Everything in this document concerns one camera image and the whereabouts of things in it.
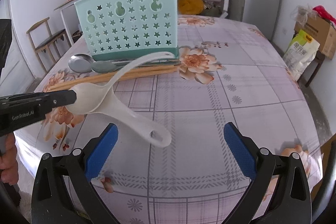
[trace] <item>blue gripper pad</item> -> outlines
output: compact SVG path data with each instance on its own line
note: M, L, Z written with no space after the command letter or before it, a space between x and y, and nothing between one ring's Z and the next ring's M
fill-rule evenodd
M111 124L105 129L104 136L86 159L85 176L90 182L97 177L118 140L118 128Z
M257 176L255 159L243 143L236 130L237 129L233 128L231 123L227 123L224 126L224 139L244 176L249 177L252 181L254 181Z

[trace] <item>finger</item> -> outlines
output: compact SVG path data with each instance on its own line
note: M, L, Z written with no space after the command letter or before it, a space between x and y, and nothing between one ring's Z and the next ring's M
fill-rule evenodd
M17 148L14 146L12 149L9 149L1 156L0 159L0 170L5 170L14 165L16 161Z
M15 136L14 133L10 133L6 138L6 151L12 149L15 145Z
M19 173L18 173L18 164L17 161L15 161L14 165L2 171L1 173L1 181L3 183L9 183L10 185L15 185L17 184L19 180Z

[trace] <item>tablecloth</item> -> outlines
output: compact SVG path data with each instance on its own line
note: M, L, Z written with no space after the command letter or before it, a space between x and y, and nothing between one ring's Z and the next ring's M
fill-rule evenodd
M170 146L149 145L110 117L73 115L59 107L45 121L15 132L19 156L31 174L43 153L67 155L113 122L118 141L92 183L121 223L221 223L250 182L223 138L224 125L233 122L258 147L278 155L298 152L312 189L322 177L314 121L299 86L263 34L246 23L181 16L178 44L178 72L114 85L125 105L171 132ZM68 68L77 53L89 54L83 38L36 91L93 75ZM81 208L69 179L66 184ZM266 209L275 184L276 177L256 216Z

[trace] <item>chopstick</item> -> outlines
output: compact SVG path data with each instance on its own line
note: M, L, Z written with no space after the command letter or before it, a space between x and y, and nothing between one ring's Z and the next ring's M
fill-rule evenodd
M136 68L133 69L126 74L124 74L119 81L130 80L140 77L147 77L147 76L154 76L154 75L161 75L166 73L172 73L178 70L178 66L174 65L161 65L161 66L152 66L152 67L143 67L143 68ZM80 84L80 83L103 83L108 82L117 72L110 72L103 75L95 75L85 78L76 79L69 82L63 82L60 84L56 84L51 86L47 92L50 91L59 91L59 90L68 90L73 86Z

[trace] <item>cardboard box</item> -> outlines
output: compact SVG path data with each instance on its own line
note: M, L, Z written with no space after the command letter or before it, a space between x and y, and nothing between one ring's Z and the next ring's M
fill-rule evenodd
M320 52L330 59L334 57L336 51L336 30L332 25L321 17L317 17L316 19L308 17L308 21L304 27L296 22L294 30L299 32L301 29L320 43Z

